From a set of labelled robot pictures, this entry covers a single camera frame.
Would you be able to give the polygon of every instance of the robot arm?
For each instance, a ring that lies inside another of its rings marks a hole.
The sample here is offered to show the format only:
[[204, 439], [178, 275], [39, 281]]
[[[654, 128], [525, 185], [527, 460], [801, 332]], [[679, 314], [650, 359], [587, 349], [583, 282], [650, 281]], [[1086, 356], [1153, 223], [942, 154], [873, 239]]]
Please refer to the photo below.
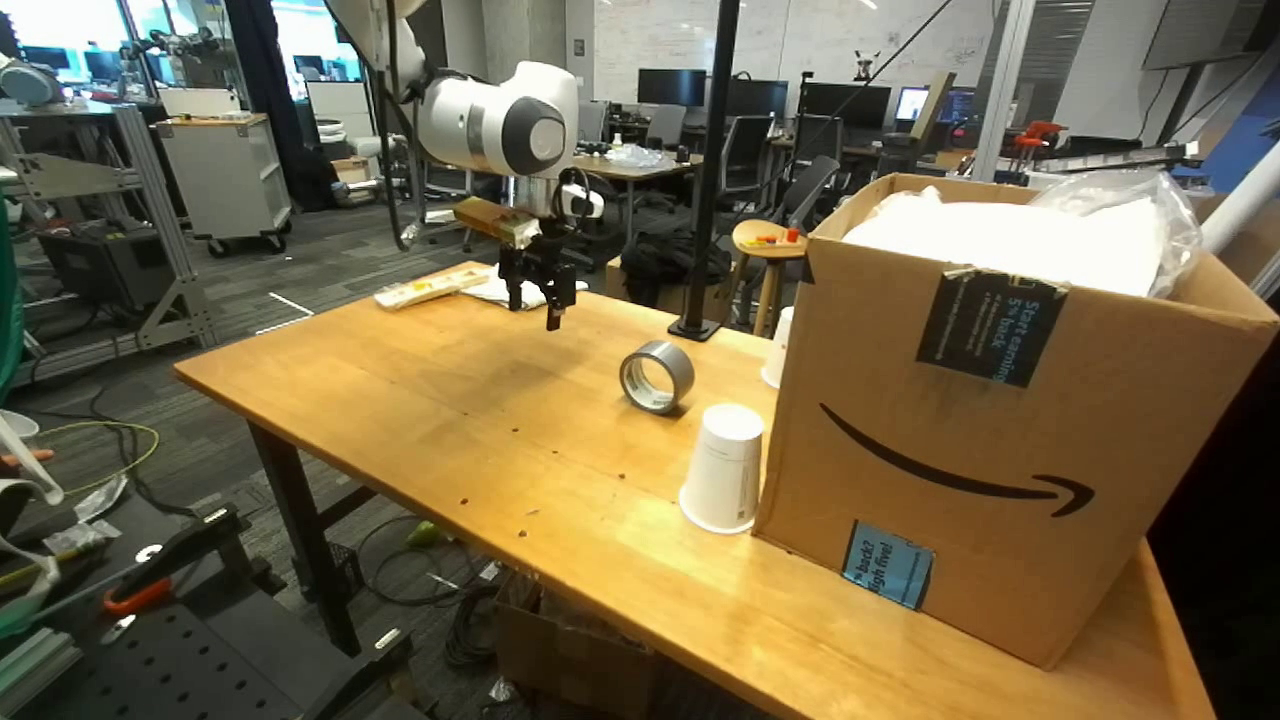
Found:
[[365, 62], [387, 78], [387, 96], [420, 104], [411, 131], [434, 158], [509, 175], [503, 202], [541, 221], [533, 239], [494, 236], [503, 243], [509, 307], [518, 307], [518, 282], [533, 281], [546, 301], [546, 328], [560, 328], [560, 311], [575, 303], [575, 270], [560, 258], [544, 221], [560, 228], [583, 201], [583, 186], [560, 185], [575, 150], [575, 74], [533, 61], [518, 61], [503, 83], [434, 74], [406, 26], [420, 5], [328, 0], [328, 13]]
[[383, 70], [395, 100], [420, 100], [420, 142], [454, 166], [512, 175], [509, 202], [560, 215], [560, 171], [575, 150], [575, 74], [550, 62], [514, 62], [503, 83], [431, 74], [406, 17], [422, 0], [328, 0], [365, 62]]

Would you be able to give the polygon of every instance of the smile arrow logo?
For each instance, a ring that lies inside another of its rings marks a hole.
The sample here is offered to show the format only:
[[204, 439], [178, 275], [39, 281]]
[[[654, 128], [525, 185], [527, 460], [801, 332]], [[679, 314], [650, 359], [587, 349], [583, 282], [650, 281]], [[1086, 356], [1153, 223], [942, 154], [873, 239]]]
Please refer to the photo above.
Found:
[[1060, 509], [1050, 515], [1070, 515], [1090, 499], [1090, 488], [1067, 474], [1031, 474], [1044, 488], [1011, 488], [1011, 483], [993, 483], [993, 481], [975, 481], [975, 474], [955, 474], [930, 464], [919, 464], [878, 439], [873, 439], [867, 430], [850, 426], [840, 412], [830, 412], [827, 403], [818, 403], [827, 412], [827, 421], [850, 434], [860, 449], [867, 449], [873, 456], [878, 456], [882, 464], [919, 474], [926, 483], [950, 488], [950, 490], [971, 490], [971, 495], [1000, 495], [1000, 499], [1060, 499]]

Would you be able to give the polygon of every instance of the wooden table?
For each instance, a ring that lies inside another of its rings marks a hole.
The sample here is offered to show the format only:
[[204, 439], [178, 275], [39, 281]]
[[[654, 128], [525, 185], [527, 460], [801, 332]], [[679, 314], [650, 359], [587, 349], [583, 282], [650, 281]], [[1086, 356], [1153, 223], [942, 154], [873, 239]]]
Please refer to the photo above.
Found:
[[570, 166], [583, 175], [603, 175], [603, 181], [620, 181], [624, 185], [624, 247], [634, 243], [634, 185], [658, 181], [658, 175], [679, 175], [679, 171], [697, 171], [702, 164], [702, 154], [682, 154], [672, 164], [612, 164], [603, 154], [575, 154]]
[[[628, 635], [780, 715], [1213, 715], [1153, 553], [1138, 549], [1083, 639], [1028, 667], [756, 537], [708, 537], [677, 509], [698, 414], [736, 399], [773, 421], [765, 341], [682, 345], [682, 414], [644, 414], [616, 363], [669, 314], [580, 295], [541, 311], [465, 295], [328, 314], [184, 359], [237, 409], [317, 584], [332, 584], [323, 511], [294, 449], [454, 526], [512, 566], [603, 611]], [[355, 644], [341, 597], [318, 611]]]

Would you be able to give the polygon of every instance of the tape roll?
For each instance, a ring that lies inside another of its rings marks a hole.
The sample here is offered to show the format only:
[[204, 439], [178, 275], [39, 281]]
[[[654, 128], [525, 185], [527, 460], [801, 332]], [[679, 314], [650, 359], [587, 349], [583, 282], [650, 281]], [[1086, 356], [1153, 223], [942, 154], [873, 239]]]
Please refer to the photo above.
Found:
[[682, 349], [650, 341], [624, 356], [620, 383], [634, 409], [677, 412], [692, 389], [692, 359]]

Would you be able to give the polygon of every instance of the cardboard box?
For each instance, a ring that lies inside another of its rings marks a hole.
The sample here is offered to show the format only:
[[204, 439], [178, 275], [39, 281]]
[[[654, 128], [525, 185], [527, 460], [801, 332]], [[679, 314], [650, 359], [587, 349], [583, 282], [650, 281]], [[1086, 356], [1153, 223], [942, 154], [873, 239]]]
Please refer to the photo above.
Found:
[[1175, 301], [1131, 301], [830, 243], [922, 185], [1028, 201], [888, 175], [813, 230], [756, 537], [850, 577], [850, 531], [878, 526], [930, 559], [919, 611], [1056, 662], [1275, 314], [1213, 256]]
[[328, 158], [341, 185], [367, 181], [367, 154]]

